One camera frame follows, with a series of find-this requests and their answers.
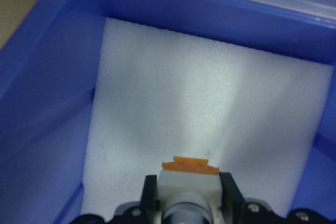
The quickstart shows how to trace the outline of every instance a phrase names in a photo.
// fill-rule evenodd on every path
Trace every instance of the metal cylinder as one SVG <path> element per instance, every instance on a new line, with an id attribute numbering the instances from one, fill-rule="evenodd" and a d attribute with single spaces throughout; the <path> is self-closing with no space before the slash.
<path id="1" fill-rule="evenodd" d="M 182 202 L 166 209 L 162 224 L 212 224 L 211 214 L 200 205 Z"/>

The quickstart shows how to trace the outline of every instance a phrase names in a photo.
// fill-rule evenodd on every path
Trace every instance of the screw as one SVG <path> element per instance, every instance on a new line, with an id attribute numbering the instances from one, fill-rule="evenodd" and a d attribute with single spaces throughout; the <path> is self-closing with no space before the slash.
<path id="1" fill-rule="evenodd" d="M 295 216 L 298 217 L 302 221 L 309 221 L 309 216 L 305 212 L 297 212 Z"/>
<path id="2" fill-rule="evenodd" d="M 257 204 L 255 204 L 255 203 L 248 204 L 247 208 L 251 212 L 259 212 L 260 211 L 260 207 Z"/>
<path id="3" fill-rule="evenodd" d="M 139 208 L 134 208 L 131 213 L 132 213 L 132 216 L 137 217 L 141 215 L 141 210 Z"/>

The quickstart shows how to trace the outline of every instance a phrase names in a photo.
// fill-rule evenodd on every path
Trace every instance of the white plastic block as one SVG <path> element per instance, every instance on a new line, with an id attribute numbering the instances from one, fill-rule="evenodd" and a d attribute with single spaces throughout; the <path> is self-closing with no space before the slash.
<path id="1" fill-rule="evenodd" d="M 178 201 L 192 202 L 205 209 L 209 206 L 215 223 L 219 222 L 218 210 L 222 205 L 222 183 L 219 175 L 162 170 L 157 184 L 157 199 L 162 206 L 161 210 Z M 205 199 L 208 206 L 194 194 Z"/>

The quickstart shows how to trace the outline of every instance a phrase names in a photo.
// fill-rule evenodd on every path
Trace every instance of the white foam sheet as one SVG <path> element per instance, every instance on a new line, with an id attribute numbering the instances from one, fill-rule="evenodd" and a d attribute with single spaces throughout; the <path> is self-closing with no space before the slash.
<path id="1" fill-rule="evenodd" d="M 332 67 L 107 19 L 82 213 L 110 219 L 174 155 L 208 158 L 286 215 Z"/>

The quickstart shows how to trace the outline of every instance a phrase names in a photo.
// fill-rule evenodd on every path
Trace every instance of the orange plastic part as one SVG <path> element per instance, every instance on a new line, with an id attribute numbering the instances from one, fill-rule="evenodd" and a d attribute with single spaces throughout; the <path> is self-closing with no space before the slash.
<path id="1" fill-rule="evenodd" d="M 207 159 L 175 156 L 174 162 L 162 162 L 162 168 L 164 170 L 174 170 L 176 172 L 218 175 L 219 168 L 209 166 L 208 163 L 209 161 Z"/>

